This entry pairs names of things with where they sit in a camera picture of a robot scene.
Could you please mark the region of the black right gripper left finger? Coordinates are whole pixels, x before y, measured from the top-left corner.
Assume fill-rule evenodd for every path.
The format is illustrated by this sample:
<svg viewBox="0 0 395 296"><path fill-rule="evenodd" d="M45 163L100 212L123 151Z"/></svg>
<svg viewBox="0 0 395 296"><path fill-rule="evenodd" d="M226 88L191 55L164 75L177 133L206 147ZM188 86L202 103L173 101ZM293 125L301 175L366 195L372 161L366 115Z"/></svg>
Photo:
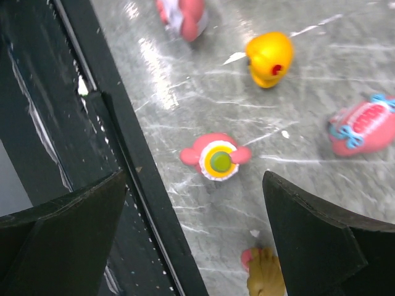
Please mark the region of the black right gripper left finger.
<svg viewBox="0 0 395 296"><path fill-rule="evenodd" d="M1 217L1 295L97 295L125 196L119 170Z"/></svg>

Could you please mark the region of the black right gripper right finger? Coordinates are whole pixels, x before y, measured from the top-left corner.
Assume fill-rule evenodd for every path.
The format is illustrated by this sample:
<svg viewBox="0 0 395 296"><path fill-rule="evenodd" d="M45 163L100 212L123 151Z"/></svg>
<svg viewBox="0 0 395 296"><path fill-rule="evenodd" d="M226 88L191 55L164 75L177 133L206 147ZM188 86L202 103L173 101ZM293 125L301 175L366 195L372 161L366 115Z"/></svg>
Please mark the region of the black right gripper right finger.
<svg viewBox="0 0 395 296"><path fill-rule="evenodd" d="M262 180L288 295L394 295L394 225L356 214L278 174Z"/></svg>

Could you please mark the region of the pink toy with blue bows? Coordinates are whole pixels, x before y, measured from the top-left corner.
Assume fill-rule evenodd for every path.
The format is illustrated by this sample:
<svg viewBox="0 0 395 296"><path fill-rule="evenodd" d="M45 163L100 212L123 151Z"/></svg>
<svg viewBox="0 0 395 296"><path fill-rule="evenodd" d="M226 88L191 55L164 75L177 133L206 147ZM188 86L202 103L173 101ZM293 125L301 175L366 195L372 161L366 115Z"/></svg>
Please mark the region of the pink toy with blue bows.
<svg viewBox="0 0 395 296"><path fill-rule="evenodd" d="M378 152L394 142L394 96L378 93L328 120L334 154L349 157Z"/></svg>

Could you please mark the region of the pink toy with green hat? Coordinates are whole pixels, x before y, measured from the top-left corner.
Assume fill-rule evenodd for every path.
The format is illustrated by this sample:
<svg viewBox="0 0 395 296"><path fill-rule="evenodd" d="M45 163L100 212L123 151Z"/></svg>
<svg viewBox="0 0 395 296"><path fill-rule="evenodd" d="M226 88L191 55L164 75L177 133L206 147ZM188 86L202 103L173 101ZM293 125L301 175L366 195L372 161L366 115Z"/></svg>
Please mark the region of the pink toy with green hat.
<svg viewBox="0 0 395 296"><path fill-rule="evenodd" d="M250 148L239 145L226 133L202 135L180 152L181 162L211 181L230 179L251 157Z"/></svg>

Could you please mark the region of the olive brown pink toy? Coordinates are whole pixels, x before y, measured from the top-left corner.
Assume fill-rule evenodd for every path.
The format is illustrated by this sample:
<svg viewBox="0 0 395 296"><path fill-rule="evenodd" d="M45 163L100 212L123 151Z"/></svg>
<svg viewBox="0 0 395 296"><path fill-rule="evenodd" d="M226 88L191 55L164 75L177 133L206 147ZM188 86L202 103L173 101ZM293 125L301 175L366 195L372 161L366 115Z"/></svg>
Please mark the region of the olive brown pink toy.
<svg viewBox="0 0 395 296"><path fill-rule="evenodd" d="M286 286L280 261L270 247L253 247L243 251L241 263L248 272L249 296L285 295Z"/></svg>

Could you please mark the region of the yellow duck burger toy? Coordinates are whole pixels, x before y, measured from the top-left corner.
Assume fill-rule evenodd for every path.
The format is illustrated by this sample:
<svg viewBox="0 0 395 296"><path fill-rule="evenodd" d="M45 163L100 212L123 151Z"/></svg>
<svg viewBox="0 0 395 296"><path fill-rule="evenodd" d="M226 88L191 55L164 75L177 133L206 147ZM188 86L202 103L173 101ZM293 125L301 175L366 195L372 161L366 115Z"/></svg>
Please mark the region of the yellow duck burger toy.
<svg viewBox="0 0 395 296"><path fill-rule="evenodd" d="M250 40L245 47L254 82L268 89L278 84L291 67L294 51L290 37L274 31Z"/></svg>

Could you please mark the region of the pink white lying toy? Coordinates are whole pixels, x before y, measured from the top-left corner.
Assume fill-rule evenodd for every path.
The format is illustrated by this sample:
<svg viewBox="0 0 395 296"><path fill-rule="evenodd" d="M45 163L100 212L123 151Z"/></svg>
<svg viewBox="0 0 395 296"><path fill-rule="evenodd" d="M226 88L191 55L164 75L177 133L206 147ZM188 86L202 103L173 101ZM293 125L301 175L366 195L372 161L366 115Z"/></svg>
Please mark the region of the pink white lying toy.
<svg viewBox="0 0 395 296"><path fill-rule="evenodd" d="M204 0L157 0L156 7L164 25L187 42L196 40L208 24Z"/></svg>

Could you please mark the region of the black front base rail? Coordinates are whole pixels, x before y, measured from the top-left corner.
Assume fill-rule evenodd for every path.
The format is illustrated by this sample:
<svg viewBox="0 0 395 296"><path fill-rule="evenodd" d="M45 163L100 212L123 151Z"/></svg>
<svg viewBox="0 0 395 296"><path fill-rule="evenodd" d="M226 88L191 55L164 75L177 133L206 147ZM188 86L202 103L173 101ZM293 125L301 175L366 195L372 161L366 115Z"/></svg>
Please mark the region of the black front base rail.
<svg viewBox="0 0 395 296"><path fill-rule="evenodd" d="M1 2L1 217L122 170L97 295L206 295L89 1Z"/></svg>

